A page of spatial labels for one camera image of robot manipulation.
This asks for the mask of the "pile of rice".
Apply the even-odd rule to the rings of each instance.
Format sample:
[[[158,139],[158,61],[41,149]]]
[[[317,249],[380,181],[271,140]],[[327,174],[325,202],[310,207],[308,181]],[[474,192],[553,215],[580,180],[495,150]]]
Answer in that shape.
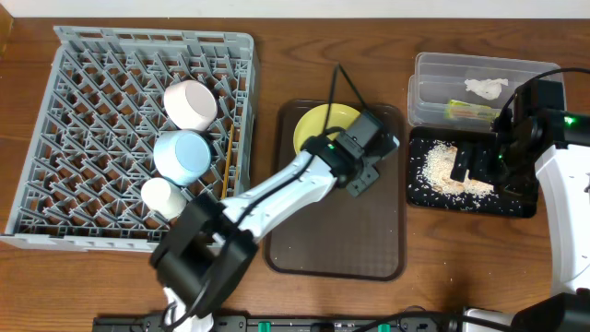
[[[407,200],[425,208],[519,216],[523,206],[501,197],[491,184],[467,177],[460,183],[450,178],[457,148],[451,142],[412,138],[409,143]]]

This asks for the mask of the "green orange snack wrapper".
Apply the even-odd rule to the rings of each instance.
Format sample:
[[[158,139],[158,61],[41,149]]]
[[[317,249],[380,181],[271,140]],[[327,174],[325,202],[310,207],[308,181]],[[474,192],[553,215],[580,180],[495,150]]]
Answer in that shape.
[[[489,106],[449,100],[443,116],[446,119],[470,119],[491,122],[499,115],[499,113],[498,110],[492,109]]]

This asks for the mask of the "white tissue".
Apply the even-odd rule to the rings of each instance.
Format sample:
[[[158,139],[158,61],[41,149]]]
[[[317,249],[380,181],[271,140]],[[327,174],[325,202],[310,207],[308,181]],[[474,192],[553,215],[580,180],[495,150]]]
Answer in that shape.
[[[509,81],[506,78],[465,80],[466,91],[471,91],[488,101],[497,100],[502,93],[502,88],[507,87],[508,84]]]

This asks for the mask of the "yellow plate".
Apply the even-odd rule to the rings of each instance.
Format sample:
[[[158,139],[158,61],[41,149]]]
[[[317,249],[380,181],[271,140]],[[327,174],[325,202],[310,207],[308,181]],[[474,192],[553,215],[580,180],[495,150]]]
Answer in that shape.
[[[348,129],[360,116],[360,112],[356,109],[340,103],[333,103],[331,108],[328,108],[327,104],[312,108],[302,116],[295,127],[293,147],[296,154],[300,153],[303,143],[310,136],[318,136],[323,133],[327,111],[330,111],[327,129],[332,127]]]

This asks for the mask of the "wooden chopstick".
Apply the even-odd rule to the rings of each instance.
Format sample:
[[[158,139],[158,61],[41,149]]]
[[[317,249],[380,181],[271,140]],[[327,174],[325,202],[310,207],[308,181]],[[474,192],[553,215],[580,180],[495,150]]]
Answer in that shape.
[[[229,183],[229,178],[230,178],[230,166],[231,166],[231,155],[232,155],[234,130],[235,130],[235,126],[234,126],[234,124],[232,124],[230,126],[229,140],[228,140],[228,145],[227,145],[224,177],[223,177],[222,191],[221,191],[221,196],[220,196],[221,199],[224,199],[227,196],[228,183]]]
[[[230,182],[230,189],[231,189],[231,194],[233,196],[236,195],[236,184],[239,182],[240,179],[240,167],[239,166],[235,166],[233,168],[233,175],[231,176],[231,182]]]

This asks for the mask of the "white pink bowl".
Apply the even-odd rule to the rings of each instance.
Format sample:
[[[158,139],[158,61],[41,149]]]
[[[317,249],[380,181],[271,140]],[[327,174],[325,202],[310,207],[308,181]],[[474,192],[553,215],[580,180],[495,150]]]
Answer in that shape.
[[[194,80],[171,85],[163,95],[166,113],[180,129],[204,132],[218,116],[214,94]]]

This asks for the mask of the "light blue bowl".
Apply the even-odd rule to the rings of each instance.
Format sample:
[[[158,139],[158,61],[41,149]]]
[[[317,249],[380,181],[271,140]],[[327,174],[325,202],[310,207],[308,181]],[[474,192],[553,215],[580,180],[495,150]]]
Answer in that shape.
[[[210,168],[212,153],[208,142],[188,130],[163,132],[156,140],[153,160],[161,176],[179,185],[196,182]]]

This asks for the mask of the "white cup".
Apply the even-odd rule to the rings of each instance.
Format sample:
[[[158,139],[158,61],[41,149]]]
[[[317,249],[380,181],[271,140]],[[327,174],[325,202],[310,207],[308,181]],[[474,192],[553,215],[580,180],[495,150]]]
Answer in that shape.
[[[164,178],[152,178],[141,188],[141,198],[147,207],[165,219],[178,217],[187,205],[181,189]]]

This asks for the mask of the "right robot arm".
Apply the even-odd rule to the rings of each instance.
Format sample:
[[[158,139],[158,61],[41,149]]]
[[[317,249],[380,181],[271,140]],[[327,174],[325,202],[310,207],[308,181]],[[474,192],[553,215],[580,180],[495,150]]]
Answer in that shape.
[[[589,328],[589,119],[535,115],[507,133],[460,138],[453,178],[507,184],[536,177],[552,251],[551,295],[516,314],[467,309],[464,331],[586,331]]]

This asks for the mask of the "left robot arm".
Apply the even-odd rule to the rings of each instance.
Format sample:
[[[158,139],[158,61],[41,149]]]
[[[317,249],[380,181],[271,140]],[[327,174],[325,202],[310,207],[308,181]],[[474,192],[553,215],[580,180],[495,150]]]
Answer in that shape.
[[[169,299],[161,328],[208,331],[212,313],[242,280],[261,238],[336,187],[362,192],[377,178],[372,165],[398,147],[391,134],[367,140],[344,132],[336,139],[311,136],[289,166],[255,188],[221,201],[190,201],[150,257]]]

